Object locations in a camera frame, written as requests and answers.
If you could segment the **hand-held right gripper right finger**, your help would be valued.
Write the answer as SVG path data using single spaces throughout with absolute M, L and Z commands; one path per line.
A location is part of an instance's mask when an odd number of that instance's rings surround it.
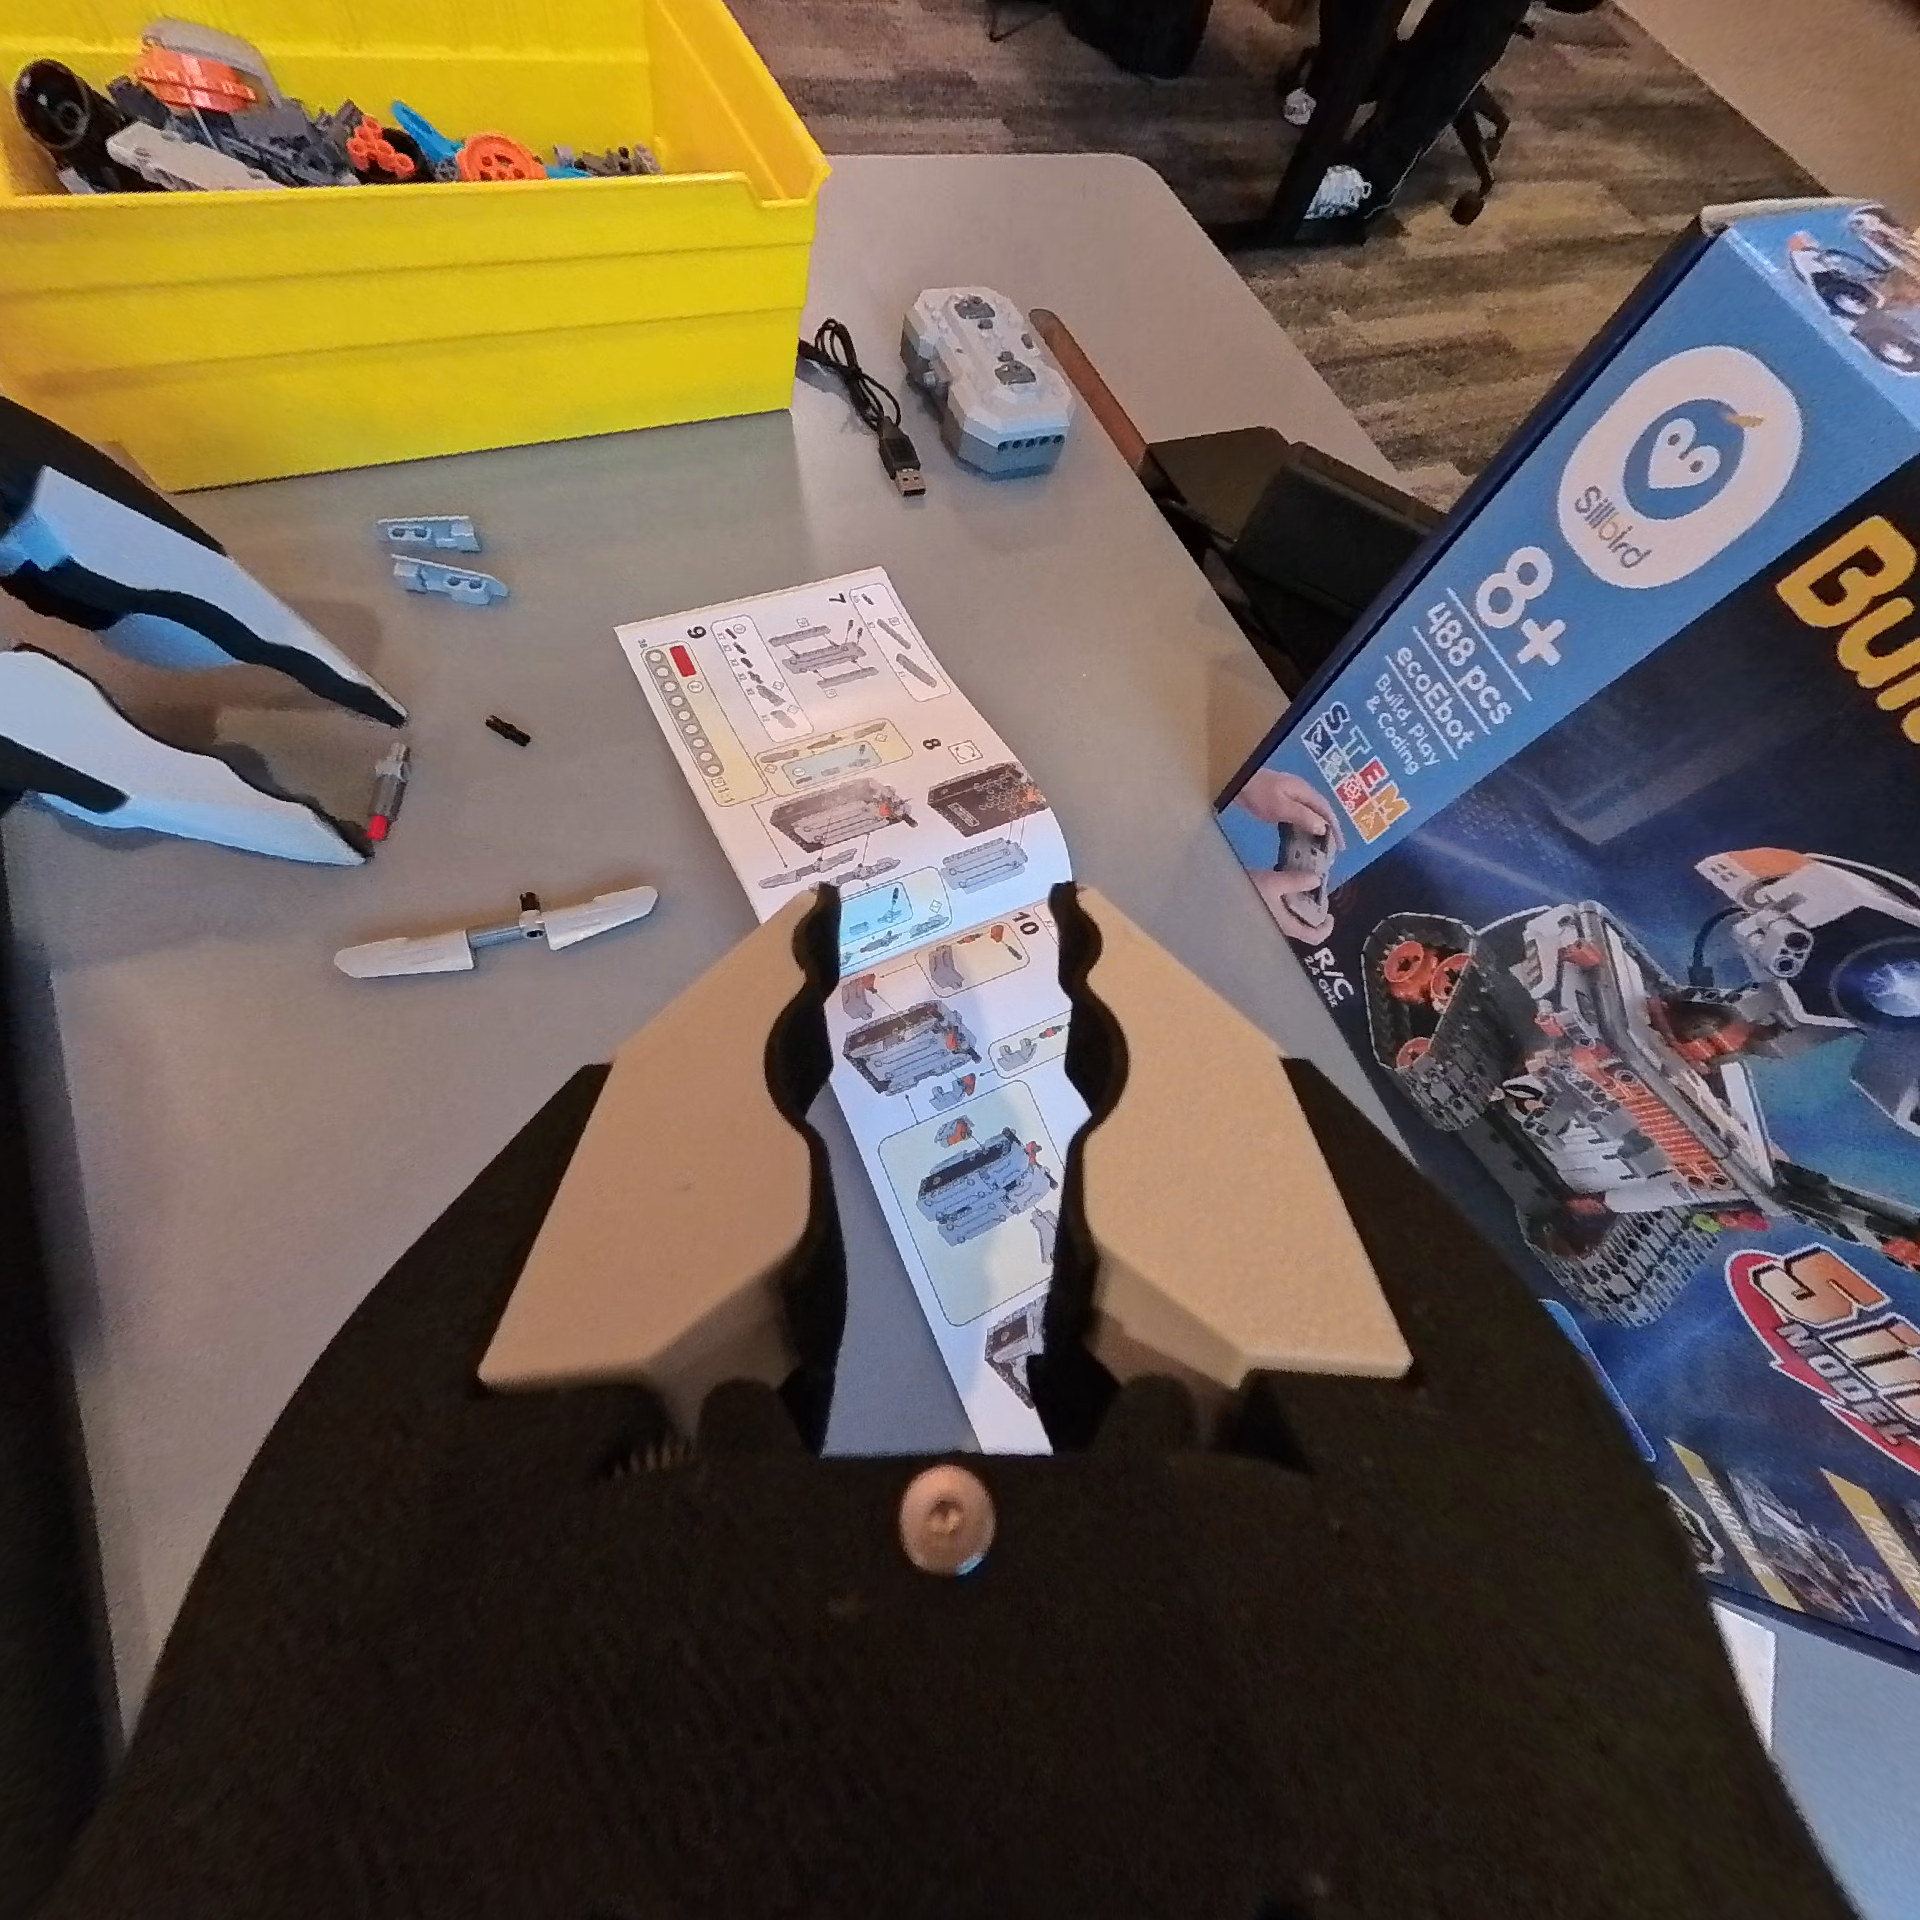
M 1202 1404 L 1253 1375 L 1403 1376 L 1280 1047 L 1099 891 L 1046 904 L 1087 1120 L 1066 1152 L 1040 1417 L 1096 1420 L 1139 1376 Z

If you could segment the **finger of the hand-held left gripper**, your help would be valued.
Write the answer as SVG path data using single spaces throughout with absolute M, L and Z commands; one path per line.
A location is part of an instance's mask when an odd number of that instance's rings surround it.
M 407 712 L 216 545 L 56 467 L 5 457 L 5 592 L 155 665 L 262 665 L 387 727 Z
M 114 832 L 160 832 L 332 868 L 370 859 L 359 827 L 260 788 L 221 760 L 160 740 L 77 667 L 31 647 L 3 657 L 3 793 L 7 806 L 40 801 Z

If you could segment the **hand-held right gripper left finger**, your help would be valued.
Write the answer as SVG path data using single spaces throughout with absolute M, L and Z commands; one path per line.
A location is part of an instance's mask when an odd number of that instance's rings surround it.
M 826 1425 L 846 1251 L 808 1108 L 837 930 L 829 884 L 792 896 L 614 1054 L 484 1386 L 637 1382 L 693 1425 L 716 1386 L 762 1382 Z

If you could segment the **grey desk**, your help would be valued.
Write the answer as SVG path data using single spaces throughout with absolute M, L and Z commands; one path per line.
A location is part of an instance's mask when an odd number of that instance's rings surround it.
M 88 1502 L 5 1625 L 7 1758 L 31 1689 L 118 1743 L 39 1913 L 1848 1916 L 1594 1372 L 1272 985 L 1212 823 L 1214 698 L 1263 674 L 1160 516 L 1101 446 L 909 512 L 863 463 L 803 392 L 183 500 L 399 702 L 423 793 L 357 868 L 7 819 L 5 1426 L 61 1376 Z M 379 543 L 416 515 L 484 551 Z M 823 1426 L 479 1382 L 612 1058 L 759 929 L 614 628 L 869 568 L 1067 882 L 1280 1047 L 1403 1376 L 1139 1376 L 955 1450 L 823 1089 Z M 636 884 L 562 952 L 333 968 Z

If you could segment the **grey wing-shaped assembly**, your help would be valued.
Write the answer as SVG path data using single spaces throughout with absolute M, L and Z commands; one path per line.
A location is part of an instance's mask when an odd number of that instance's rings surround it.
M 574 906 L 543 906 L 532 891 L 518 896 L 511 919 L 478 929 L 402 936 L 333 954 L 333 968 L 352 978 L 430 977 L 470 971 L 482 948 L 541 945 L 562 952 L 616 929 L 645 921 L 656 908 L 652 884 L 624 888 Z

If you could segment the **yellow plastic bin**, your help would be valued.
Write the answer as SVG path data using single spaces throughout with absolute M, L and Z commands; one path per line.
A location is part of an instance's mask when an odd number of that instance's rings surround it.
M 5 2 L 5 89 L 163 16 L 311 108 L 663 176 L 88 200 L 5 103 L 5 395 L 167 492 L 789 408 L 829 168 L 724 4 Z

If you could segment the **pile of toy building parts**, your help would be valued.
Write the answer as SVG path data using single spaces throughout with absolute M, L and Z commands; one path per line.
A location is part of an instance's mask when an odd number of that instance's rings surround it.
M 277 86 L 248 42 L 165 16 L 140 34 L 133 71 L 104 87 L 70 65 L 22 65 L 11 105 L 70 194 L 431 186 L 660 176 L 642 143 L 551 153 L 509 136 L 448 136 L 416 108 L 342 102 L 311 111 Z

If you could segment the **printed instruction sheet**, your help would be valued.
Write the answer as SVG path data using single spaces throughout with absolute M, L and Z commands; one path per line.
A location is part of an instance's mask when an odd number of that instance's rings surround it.
M 1087 1104 L 1037 780 L 880 568 L 614 635 L 755 915 L 837 889 L 838 1111 L 975 1441 L 1050 1452 L 1024 1370 Z

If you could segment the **blue toy robot box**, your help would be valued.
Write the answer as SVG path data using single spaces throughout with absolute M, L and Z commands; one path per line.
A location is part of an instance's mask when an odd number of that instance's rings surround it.
M 1717 208 L 1215 803 L 1742 1600 L 1918 1649 L 1918 247 Z

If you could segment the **dark chair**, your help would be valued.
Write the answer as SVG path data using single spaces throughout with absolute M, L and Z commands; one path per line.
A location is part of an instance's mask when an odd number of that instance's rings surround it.
M 1269 426 L 1152 444 L 1139 478 L 1287 696 L 1445 520 Z

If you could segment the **brown wooden stick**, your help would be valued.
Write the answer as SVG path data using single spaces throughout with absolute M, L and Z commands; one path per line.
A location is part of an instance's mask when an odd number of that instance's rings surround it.
M 1118 456 L 1124 459 L 1130 471 L 1139 480 L 1143 480 L 1146 488 L 1152 489 L 1156 468 L 1147 448 L 1147 439 L 1124 411 L 1118 395 L 1087 356 L 1086 347 L 1076 343 L 1060 315 L 1044 306 L 1036 306 L 1031 311 L 1031 323 L 1037 336 L 1043 339 L 1046 353 L 1058 364 L 1066 379 L 1071 384 L 1076 399 L 1087 409 L 1090 418 L 1115 446 Z

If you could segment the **grey toy remote control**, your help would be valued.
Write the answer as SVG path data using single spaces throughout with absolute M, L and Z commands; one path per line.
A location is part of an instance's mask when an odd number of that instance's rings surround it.
M 1075 395 L 1027 313 L 1004 296 L 951 287 L 918 292 L 903 315 L 903 369 L 942 422 L 960 467 L 988 478 L 1050 473 Z

